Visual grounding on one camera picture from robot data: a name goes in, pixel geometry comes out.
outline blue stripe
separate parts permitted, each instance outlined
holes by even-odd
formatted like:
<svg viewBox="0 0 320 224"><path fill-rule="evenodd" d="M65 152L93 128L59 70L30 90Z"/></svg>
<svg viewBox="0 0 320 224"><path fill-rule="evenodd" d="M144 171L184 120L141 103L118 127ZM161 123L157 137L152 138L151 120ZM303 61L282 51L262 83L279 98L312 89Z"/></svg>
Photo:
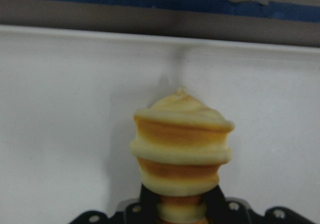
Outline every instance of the blue stripe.
<svg viewBox="0 0 320 224"><path fill-rule="evenodd" d="M320 23L320 6L228 0L54 0Z"/></svg>

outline gray surface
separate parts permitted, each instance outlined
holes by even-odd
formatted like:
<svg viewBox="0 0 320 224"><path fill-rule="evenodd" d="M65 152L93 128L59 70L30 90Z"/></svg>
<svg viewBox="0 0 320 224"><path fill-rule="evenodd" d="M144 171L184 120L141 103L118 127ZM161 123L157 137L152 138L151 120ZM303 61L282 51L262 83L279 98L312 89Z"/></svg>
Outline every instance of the gray surface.
<svg viewBox="0 0 320 224"><path fill-rule="evenodd" d="M0 0L0 24L320 47L320 23L65 1Z"/></svg>

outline swirl ice cream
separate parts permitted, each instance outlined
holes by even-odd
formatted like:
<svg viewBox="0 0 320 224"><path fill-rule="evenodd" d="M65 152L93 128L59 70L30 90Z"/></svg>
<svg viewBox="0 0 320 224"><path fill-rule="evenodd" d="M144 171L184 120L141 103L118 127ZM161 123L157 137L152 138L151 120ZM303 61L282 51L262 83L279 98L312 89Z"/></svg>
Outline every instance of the swirl ice cream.
<svg viewBox="0 0 320 224"><path fill-rule="evenodd" d="M162 223L207 223L203 193L219 183L218 169L232 159L227 137L234 124L184 87L134 114L130 143L142 183L160 196Z"/></svg>

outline white surface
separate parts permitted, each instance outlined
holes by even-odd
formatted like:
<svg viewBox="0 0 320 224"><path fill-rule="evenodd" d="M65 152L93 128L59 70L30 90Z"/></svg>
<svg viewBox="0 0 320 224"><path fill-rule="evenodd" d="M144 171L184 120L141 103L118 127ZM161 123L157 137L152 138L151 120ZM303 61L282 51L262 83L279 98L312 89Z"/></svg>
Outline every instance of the white surface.
<svg viewBox="0 0 320 224"><path fill-rule="evenodd" d="M319 49L0 26L0 57L0 223L137 197L133 113L180 85L236 124L226 196L320 220Z"/></svg>

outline soft serve ice cream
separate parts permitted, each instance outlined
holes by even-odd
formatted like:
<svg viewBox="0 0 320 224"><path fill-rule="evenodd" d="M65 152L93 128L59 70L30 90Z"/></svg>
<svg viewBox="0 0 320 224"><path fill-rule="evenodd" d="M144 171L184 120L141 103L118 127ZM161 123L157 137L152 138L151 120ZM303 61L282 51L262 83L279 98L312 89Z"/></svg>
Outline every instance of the soft serve ice cream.
<svg viewBox="0 0 320 224"><path fill-rule="evenodd" d="M180 87L134 114L130 143L143 185L160 196L162 223L207 223L203 193L219 183L218 169L232 159L227 137L234 124Z"/></svg>

